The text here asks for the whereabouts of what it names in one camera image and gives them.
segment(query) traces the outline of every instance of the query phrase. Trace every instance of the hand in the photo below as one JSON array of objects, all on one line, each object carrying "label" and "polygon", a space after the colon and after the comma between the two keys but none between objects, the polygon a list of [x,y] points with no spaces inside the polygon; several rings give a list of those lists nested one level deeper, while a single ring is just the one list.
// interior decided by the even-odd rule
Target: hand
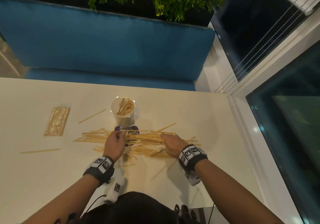
[{"label": "hand", "polygon": [[167,154],[173,157],[179,157],[183,148],[189,145],[187,142],[182,140],[178,135],[166,135],[165,133],[161,134],[162,139],[164,140],[165,145],[167,146]]},{"label": "hand", "polygon": [[109,156],[116,162],[125,150],[125,137],[125,131],[113,131],[106,140],[103,156]]}]

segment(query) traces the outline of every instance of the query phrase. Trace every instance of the white table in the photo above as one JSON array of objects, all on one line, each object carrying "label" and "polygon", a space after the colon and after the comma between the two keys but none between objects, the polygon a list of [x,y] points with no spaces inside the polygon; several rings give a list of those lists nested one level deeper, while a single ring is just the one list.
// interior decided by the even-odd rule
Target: white table
[{"label": "white table", "polygon": [[[176,122],[168,130],[184,139],[195,136],[212,162],[262,200],[224,94],[0,78],[0,95],[3,224],[24,221],[77,181],[92,160],[100,156],[92,150],[94,143],[73,140],[82,132],[102,127],[113,129],[115,121],[109,109],[116,96],[136,101],[135,123],[139,129],[157,130]],[[63,136],[44,137],[51,110],[57,106],[71,108]],[[108,110],[78,124],[105,108]],[[20,154],[53,148],[61,150]],[[148,194],[171,209],[175,204],[189,208],[212,206],[203,184],[190,186],[178,163],[154,178],[172,162],[173,159],[140,156],[136,165],[127,168],[127,191]],[[96,191],[90,202],[103,194],[103,188]]]}]

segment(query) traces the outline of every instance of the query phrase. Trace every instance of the person's left hand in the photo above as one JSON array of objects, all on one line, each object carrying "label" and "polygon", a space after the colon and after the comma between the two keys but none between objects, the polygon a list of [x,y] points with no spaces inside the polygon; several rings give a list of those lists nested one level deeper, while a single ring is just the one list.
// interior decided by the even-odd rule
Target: person's left hand
[{"label": "person's left hand", "polygon": [[106,140],[103,156],[109,156],[116,162],[125,150],[125,137],[125,131],[113,131]]}]

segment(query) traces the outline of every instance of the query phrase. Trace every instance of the window frame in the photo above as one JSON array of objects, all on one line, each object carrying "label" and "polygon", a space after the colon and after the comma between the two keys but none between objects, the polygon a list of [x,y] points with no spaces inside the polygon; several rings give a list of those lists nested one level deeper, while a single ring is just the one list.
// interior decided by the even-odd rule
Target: window frame
[{"label": "window frame", "polygon": [[320,40],[320,9],[310,15],[243,80],[240,82],[235,80],[232,84],[233,88],[226,91],[264,204],[285,223],[303,224],[258,123],[247,103],[246,96],[318,40]]}]

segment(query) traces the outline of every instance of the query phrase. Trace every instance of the white container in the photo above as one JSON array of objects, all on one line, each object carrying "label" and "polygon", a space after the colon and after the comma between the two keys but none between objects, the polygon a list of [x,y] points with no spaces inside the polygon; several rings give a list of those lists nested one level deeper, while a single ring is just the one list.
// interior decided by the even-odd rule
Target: white container
[{"label": "white container", "polygon": [[[119,112],[119,108],[121,106],[122,100],[123,104],[122,104],[122,108],[124,108],[124,106],[129,102],[129,100],[132,101],[133,103],[133,110],[127,114],[127,115],[118,115],[117,113]],[[114,119],[115,119],[115,123],[117,124],[117,126],[120,126],[120,128],[126,128],[126,127],[131,127],[132,124],[134,123],[134,109],[136,108],[135,105],[135,101],[130,99],[129,97],[116,97],[116,99],[113,100],[112,104],[111,104],[111,113],[113,113]]]}]

